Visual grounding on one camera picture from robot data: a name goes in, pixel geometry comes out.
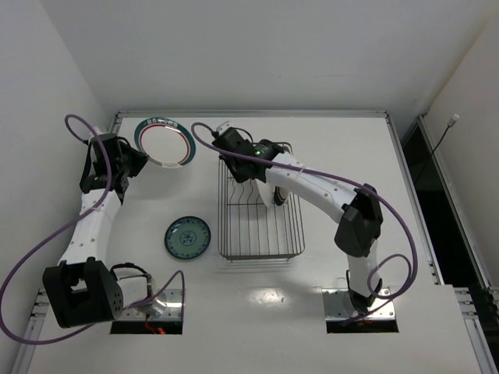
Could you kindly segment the white plate with flower motif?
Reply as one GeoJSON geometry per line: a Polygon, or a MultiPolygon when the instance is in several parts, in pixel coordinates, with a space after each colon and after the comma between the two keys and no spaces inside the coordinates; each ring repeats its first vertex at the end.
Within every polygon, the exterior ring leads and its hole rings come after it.
{"type": "Polygon", "coordinates": [[[264,205],[266,207],[272,206],[274,203],[275,187],[272,184],[256,180],[257,188],[264,205]]]}

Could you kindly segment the green red rimmed plate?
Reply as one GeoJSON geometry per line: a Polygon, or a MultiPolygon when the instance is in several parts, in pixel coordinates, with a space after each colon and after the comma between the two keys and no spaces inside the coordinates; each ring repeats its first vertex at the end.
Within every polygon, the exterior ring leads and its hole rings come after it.
{"type": "Polygon", "coordinates": [[[196,142],[191,132],[169,118],[147,118],[133,133],[139,151],[161,168],[182,168],[193,161],[196,142]]]}
{"type": "Polygon", "coordinates": [[[289,195],[289,191],[287,189],[284,189],[282,187],[275,187],[274,190],[274,204],[276,206],[282,206],[289,195]]]}

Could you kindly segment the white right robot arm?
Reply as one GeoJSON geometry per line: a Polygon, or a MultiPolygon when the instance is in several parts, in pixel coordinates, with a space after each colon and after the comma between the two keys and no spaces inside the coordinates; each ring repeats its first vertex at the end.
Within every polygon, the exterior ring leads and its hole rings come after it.
{"type": "Polygon", "coordinates": [[[338,225],[334,243],[347,255],[349,297],[355,310],[367,313],[382,287],[375,270],[377,239],[383,223],[379,202],[360,188],[307,174],[288,148],[268,139],[252,143],[227,122],[215,129],[213,137],[212,145],[219,149],[297,168],[289,170],[221,155],[236,182],[255,181],[265,206],[281,206],[292,193],[338,225]]]}

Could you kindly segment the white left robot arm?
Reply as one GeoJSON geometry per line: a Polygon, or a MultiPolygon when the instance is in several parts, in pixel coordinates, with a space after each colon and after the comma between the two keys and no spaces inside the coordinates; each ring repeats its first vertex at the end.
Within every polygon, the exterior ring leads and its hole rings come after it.
{"type": "Polygon", "coordinates": [[[67,250],[57,266],[45,269],[42,281],[62,328],[117,320],[124,309],[148,301],[152,277],[144,269],[118,277],[119,266],[107,266],[113,222],[125,200],[129,179],[147,156],[114,133],[89,141],[80,180],[81,213],[67,250]]]}

